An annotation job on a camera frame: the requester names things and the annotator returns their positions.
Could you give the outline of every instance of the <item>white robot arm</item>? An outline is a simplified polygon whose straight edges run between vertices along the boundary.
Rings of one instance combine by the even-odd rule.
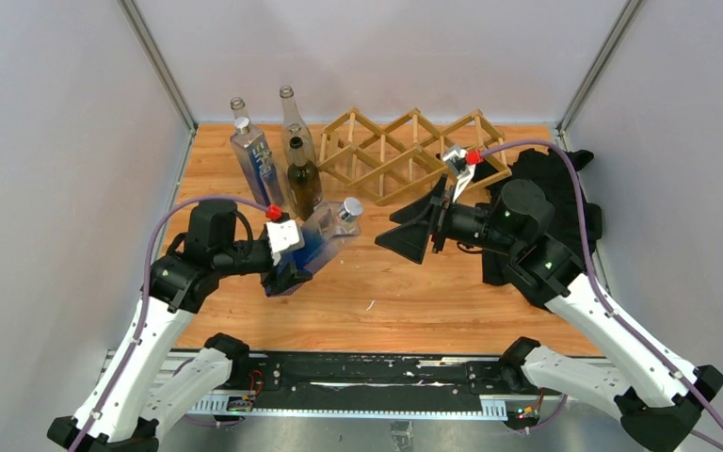
[[[722,374],[710,365],[695,367],[669,350],[609,297],[619,315],[680,369],[681,374],[673,375],[603,308],[586,275],[575,278],[569,289],[567,296],[556,297],[545,307],[583,332],[616,368],[581,363],[528,338],[517,340],[501,360],[519,369],[531,384],[567,394],[616,418],[649,450],[675,450],[694,428],[703,408],[681,376],[694,381],[710,401],[723,385]]]
[[[595,292],[584,262],[547,234],[554,206],[534,182],[514,179],[503,184],[492,204],[463,205],[455,199],[482,154],[454,147],[443,160],[457,185],[445,188],[447,177],[442,176],[422,199],[390,215],[400,226],[379,235],[376,243],[417,264],[422,264],[429,241],[432,251],[439,252],[447,239],[505,256],[505,281],[531,304],[570,322],[618,371],[578,363],[528,338],[514,343],[501,361],[537,387],[568,394],[617,418],[649,450],[674,450],[703,410],[698,394],[683,379],[693,382],[708,403],[723,385],[722,374],[709,365],[695,367],[652,337],[609,296],[600,298],[605,291],[598,286],[600,293]],[[648,345],[661,350],[669,363]]]
[[[278,218],[265,225],[259,239],[252,239],[248,231],[249,240],[234,241],[240,215],[236,203],[226,200],[200,202],[193,209],[187,233],[176,237],[166,255],[151,266],[150,297],[147,303],[137,303],[132,324],[101,380],[73,416],[54,420],[49,439],[73,451],[155,451],[170,428],[205,395],[246,378],[249,347],[219,333],[151,393],[168,352],[221,278],[260,273],[268,294],[311,278],[291,262],[280,264],[282,252],[303,246],[293,220]],[[182,243],[184,250],[178,251]],[[125,360],[129,352],[131,359]]]

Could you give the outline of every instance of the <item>glass bottle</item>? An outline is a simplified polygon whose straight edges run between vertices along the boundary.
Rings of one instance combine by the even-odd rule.
[[[314,276],[362,233],[359,226],[362,213],[364,207],[356,198],[321,203],[300,227],[303,248],[282,255],[280,268],[294,261],[298,270],[306,270]],[[291,295],[300,286],[291,287],[276,297]]]
[[[259,204],[284,206],[285,198],[279,182],[273,153],[267,145],[265,133],[246,117],[234,122],[232,148],[239,160],[253,199]]]
[[[292,190],[292,202],[295,213],[304,221],[323,201],[320,171],[313,160],[308,157],[307,149],[310,146],[310,143],[304,143],[300,137],[292,137],[289,140],[286,155],[287,162],[289,162],[287,182]]]
[[[232,98],[231,105],[235,121],[240,118],[248,118],[250,120],[248,109],[245,108],[245,101],[243,101],[241,97]]]
[[[281,148],[287,149],[290,138],[295,136],[299,136],[303,141],[314,144],[309,126],[306,125],[306,121],[304,121],[303,118],[300,117],[300,113],[297,112],[295,92],[292,90],[292,87],[281,87],[281,89],[279,89],[279,96],[281,96],[281,106],[284,109],[284,119],[281,122]],[[296,133],[293,131],[293,125],[300,126],[300,134],[293,135]]]

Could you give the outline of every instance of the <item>brown glass bottle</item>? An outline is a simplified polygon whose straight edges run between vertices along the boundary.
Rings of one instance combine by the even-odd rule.
[[[289,141],[290,160],[287,168],[287,182],[293,194],[295,212],[302,220],[314,213],[314,208],[323,201],[323,187],[317,165],[307,158],[303,139],[292,137]]]

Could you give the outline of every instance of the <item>silver bottle cap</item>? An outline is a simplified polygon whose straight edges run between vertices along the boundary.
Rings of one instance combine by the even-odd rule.
[[[234,122],[234,127],[236,127],[237,132],[239,132],[240,134],[246,134],[247,132],[249,132],[249,126],[250,120],[244,116],[237,118]]]
[[[345,198],[339,206],[339,218],[342,221],[353,221],[364,213],[362,202],[356,198]]]

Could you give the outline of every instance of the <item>white wall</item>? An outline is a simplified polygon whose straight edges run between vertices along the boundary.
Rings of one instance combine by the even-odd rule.
[[[307,121],[351,106],[434,121],[557,121],[624,0],[138,1],[199,121],[281,118],[295,88]]]
[[[0,450],[94,385],[187,138],[116,2],[0,1]]]
[[[611,288],[723,372],[723,2],[646,2],[570,138],[596,155],[584,183],[605,212]],[[723,414],[723,390],[715,405]],[[710,419],[699,427],[723,438]]]

